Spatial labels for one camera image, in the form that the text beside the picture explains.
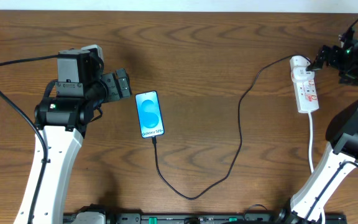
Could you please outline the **blue Samsung Galaxy smartphone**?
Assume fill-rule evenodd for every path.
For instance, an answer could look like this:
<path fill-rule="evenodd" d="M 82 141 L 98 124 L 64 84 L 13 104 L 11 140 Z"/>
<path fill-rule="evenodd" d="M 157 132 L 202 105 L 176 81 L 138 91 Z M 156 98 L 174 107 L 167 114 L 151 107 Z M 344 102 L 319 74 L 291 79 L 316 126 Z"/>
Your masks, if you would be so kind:
<path fill-rule="evenodd" d="M 142 138 L 152 138 L 165 133 L 158 94 L 154 91 L 139 93 L 135 96 Z"/>

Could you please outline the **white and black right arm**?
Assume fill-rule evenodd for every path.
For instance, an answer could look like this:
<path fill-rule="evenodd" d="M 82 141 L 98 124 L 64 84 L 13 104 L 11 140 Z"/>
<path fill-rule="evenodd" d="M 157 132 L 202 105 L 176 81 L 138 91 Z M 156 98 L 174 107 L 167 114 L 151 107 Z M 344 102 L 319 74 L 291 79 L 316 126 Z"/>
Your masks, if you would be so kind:
<path fill-rule="evenodd" d="M 290 60 L 291 79 L 307 98 L 312 97 L 314 72 L 330 66 L 339 72 L 340 83 L 358 85 L 358 40 L 349 27 L 340 35 L 340 46 L 320 48 L 314 61 L 301 55 Z M 325 135 L 324 154 L 306 184 L 288 200 L 275 223 L 321 223 L 324 205 L 344 178 L 358 168 L 358 99 L 338 113 Z"/>

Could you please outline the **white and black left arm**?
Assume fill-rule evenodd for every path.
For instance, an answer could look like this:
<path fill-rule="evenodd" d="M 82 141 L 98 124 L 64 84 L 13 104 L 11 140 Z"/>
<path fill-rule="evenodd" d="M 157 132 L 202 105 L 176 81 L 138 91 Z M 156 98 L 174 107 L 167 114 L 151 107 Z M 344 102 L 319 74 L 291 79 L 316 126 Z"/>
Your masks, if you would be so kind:
<path fill-rule="evenodd" d="M 46 144 L 46 166 L 40 139 L 35 151 L 24 197 L 14 223 L 62 223 L 71 171 L 84 140 L 79 130 L 65 126 L 44 126 L 40 131 Z"/>

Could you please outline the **white USB charger adapter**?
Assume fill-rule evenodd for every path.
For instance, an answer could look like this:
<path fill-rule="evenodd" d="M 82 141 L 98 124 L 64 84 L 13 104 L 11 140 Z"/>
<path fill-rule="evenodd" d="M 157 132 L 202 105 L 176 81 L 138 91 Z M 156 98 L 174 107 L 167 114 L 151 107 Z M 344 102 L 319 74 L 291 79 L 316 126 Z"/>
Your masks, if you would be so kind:
<path fill-rule="evenodd" d="M 303 82 L 314 78 L 314 72 L 307 71 L 310 61 L 303 56 L 293 56 L 290 59 L 291 79 L 293 82 Z"/>

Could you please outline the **white power strip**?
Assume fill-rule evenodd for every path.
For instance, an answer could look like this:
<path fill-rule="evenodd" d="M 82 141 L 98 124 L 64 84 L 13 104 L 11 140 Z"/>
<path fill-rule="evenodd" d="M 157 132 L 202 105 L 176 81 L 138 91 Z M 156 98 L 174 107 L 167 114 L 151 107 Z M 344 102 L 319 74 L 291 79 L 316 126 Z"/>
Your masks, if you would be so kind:
<path fill-rule="evenodd" d="M 299 113 L 311 113 L 319 109 L 318 96 L 314 82 L 314 72 L 305 68 L 294 68 L 291 72 L 296 106 Z"/>

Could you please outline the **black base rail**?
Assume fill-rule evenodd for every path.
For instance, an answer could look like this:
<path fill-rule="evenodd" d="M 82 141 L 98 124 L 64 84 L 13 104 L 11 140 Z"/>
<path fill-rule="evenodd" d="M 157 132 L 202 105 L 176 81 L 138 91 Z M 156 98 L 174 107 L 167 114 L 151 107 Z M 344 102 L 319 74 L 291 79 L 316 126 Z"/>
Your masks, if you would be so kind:
<path fill-rule="evenodd" d="M 106 224 L 218 224 L 218 223 L 286 223 L 284 213 L 276 217 L 261 205 L 253 205 L 243 213 L 143 213 L 127 210 L 120 213 L 91 204 L 76 213 L 65 213 L 63 223 Z"/>

